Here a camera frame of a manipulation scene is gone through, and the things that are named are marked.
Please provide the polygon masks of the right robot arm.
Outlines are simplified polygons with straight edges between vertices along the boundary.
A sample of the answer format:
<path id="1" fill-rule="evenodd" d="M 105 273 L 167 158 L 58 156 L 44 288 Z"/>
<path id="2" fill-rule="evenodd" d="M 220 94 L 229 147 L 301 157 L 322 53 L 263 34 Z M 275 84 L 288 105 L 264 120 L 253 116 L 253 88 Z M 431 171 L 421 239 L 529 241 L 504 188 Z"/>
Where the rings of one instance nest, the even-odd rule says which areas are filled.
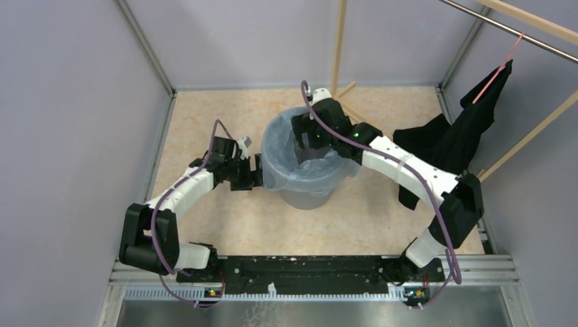
<path id="1" fill-rule="evenodd" d="M 402 255 L 401 275 L 409 281 L 419 280 L 427 272 L 427 265 L 442 252 L 453 270 L 458 270 L 455 250 L 483 215 L 478 178 L 446 172 L 402 149 L 369 123 L 352 123 L 332 97 L 308 97 L 305 104 L 304 113 L 290 118 L 300 149 L 329 147 L 341 158 L 389 177 L 431 204 L 433 221 Z"/>

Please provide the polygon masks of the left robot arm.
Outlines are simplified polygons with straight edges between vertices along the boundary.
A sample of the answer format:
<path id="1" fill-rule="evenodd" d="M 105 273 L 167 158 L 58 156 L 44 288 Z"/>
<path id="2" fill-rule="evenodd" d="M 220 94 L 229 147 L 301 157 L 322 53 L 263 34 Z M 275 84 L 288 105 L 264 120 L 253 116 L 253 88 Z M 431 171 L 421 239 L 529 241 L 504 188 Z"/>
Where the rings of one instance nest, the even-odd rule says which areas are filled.
<path id="1" fill-rule="evenodd" d="M 195 159 L 160 196 L 128 206 L 119 247 L 120 263 L 159 275 L 192 270 L 201 281 L 218 274 L 217 253 L 204 243 L 179 241 L 178 222 L 202 196 L 228 182 L 233 191 L 262 186 L 260 155 L 251 157 L 248 137 L 215 136 L 204 157 Z"/>

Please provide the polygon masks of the grey round trash bin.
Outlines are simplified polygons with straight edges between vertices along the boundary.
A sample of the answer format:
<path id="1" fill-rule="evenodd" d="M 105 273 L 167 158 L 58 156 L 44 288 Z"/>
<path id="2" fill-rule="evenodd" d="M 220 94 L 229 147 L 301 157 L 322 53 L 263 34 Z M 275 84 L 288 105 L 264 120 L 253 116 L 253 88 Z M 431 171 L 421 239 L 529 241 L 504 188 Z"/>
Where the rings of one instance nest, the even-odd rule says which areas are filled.
<path id="1" fill-rule="evenodd" d="M 329 192 L 300 192 L 300 191 L 279 191 L 283 200 L 293 208 L 310 211 L 324 206 L 331 198 L 335 190 Z"/>

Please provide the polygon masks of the blue plastic trash bag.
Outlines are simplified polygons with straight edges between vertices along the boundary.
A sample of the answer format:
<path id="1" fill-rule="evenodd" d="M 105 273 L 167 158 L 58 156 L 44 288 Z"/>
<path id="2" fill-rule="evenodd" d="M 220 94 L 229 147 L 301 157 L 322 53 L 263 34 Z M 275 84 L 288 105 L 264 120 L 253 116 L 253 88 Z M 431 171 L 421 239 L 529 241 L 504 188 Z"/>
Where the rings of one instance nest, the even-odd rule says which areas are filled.
<path id="1" fill-rule="evenodd" d="M 359 164 L 340 157 L 328 146 L 318 150 L 298 149 L 291 118 L 307 113 L 305 107 L 291 108 L 279 113 L 267 125 L 261 144 L 265 189 L 327 196 L 346 178 L 358 174 Z"/>

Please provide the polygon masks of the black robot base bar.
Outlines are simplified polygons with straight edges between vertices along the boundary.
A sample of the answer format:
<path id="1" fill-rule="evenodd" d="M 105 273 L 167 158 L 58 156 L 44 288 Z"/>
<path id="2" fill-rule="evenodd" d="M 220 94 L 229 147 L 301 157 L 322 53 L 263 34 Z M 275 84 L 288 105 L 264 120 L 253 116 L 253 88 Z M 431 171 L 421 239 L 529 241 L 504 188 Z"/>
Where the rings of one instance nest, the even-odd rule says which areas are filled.
<path id="1" fill-rule="evenodd" d="M 280 295 L 385 294 L 395 286 L 442 282 L 440 259 L 417 268 L 407 259 L 382 255 L 248 256 L 212 259 L 204 270 L 188 268 L 178 283 L 214 283 L 227 295 L 265 294 L 270 285 Z"/>

